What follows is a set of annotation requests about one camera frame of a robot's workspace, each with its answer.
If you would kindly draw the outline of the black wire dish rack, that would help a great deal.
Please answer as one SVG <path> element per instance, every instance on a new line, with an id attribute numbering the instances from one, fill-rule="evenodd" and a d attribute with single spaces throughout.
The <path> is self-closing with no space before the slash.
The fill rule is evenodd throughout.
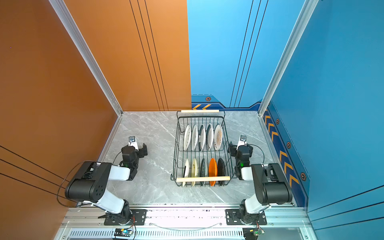
<path id="1" fill-rule="evenodd" d="M 171 173 L 171 180 L 176 183 L 178 187 L 222 187 L 229 184 L 229 182 L 236 178 L 235 174 L 235 160 L 234 157 L 228 152 L 229 140 L 226 128 L 226 113 L 219 110 L 185 110 L 178 111 L 177 116 L 177 127 L 176 127 L 176 140 L 174 147 L 174 163 L 173 171 Z M 223 142 L 221 148 L 215 151 L 214 142 L 210 151 L 207 150 L 206 136 L 207 126 L 211 123 L 213 130 L 217 124 L 220 124 L 223 129 Z M 183 151 L 184 134 L 187 124 L 191 126 L 191 132 L 194 125 L 198 126 L 199 140 L 195 151 L 192 151 L 191 142 L 187 151 Z M 210 160 L 214 158 L 217 161 L 222 158 L 225 163 L 226 175 L 224 177 L 209 177 L 209 164 Z M 190 161 L 189 177 L 184 178 L 184 165 L 185 161 Z M 191 177 L 192 161 L 197 159 L 199 163 L 199 176 L 197 178 Z M 206 177 L 200 177 L 200 165 L 201 160 L 206 161 Z"/>

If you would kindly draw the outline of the cream plate black floral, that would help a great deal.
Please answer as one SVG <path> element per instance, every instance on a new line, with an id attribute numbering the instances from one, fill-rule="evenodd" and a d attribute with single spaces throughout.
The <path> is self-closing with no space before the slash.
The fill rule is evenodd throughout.
<path id="1" fill-rule="evenodd" d="M 189 170 L 190 170 L 190 161 L 188 159 L 186 159 L 185 165 L 184 165 L 184 173 L 183 173 L 184 178 L 189 177 Z"/>

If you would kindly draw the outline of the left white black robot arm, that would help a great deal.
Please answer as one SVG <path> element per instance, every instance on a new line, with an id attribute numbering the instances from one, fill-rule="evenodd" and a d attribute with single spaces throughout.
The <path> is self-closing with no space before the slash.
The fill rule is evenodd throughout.
<path id="1" fill-rule="evenodd" d="M 134 214 L 129 202 L 107 190 L 108 181 L 132 181 L 138 172 L 139 160 L 148 155 L 143 144 L 131 142 L 121 150 L 123 160 L 118 164 L 85 161 L 65 189 L 69 200 L 91 204 L 105 212 L 100 219 L 105 225 L 132 225 Z"/>

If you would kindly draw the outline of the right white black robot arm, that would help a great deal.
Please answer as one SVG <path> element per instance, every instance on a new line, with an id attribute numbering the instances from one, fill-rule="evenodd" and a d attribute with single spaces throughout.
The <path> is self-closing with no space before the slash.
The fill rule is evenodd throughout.
<path id="1" fill-rule="evenodd" d="M 253 146 L 247 143 L 237 146 L 230 143 L 228 152 L 236 159 L 236 177 L 254 184 L 255 193 L 239 206 L 238 218 L 243 224 L 257 224 L 272 204 L 283 205 L 293 200 L 292 189 L 279 164 L 250 164 Z"/>

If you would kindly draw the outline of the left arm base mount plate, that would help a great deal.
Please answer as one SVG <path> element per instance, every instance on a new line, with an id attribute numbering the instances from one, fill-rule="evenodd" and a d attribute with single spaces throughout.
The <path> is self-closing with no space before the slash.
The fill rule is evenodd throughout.
<path id="1" fill-rule="evenodd" d="M 131 210 L 131 218 L 129 220 L 121 219 L 116 216 L 112 216 L 107 214 L 105 218 L 104 225 L 105 226 L 131 226 L 135 223 L 135 226 L 144 226 L 147 218 L 147 210 L 146 209 L 133 209 Z"/>

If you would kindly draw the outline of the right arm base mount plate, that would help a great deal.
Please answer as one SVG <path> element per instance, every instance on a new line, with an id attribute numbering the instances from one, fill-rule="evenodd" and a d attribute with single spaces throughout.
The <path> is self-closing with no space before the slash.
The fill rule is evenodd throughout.
<path id="1" fill-rule="evenodd" d="M 260 214 L 245 216 L 245 217 L 241 217 L 241 213 L 239 209 L 226 209 L 225 213 L 226 213 L 226 223 L 227 225 L 230 225 L 230 226 L 234 226 L 234 225 L 266 226 L 268 224 L 267 218 L 264 212 Z"/>

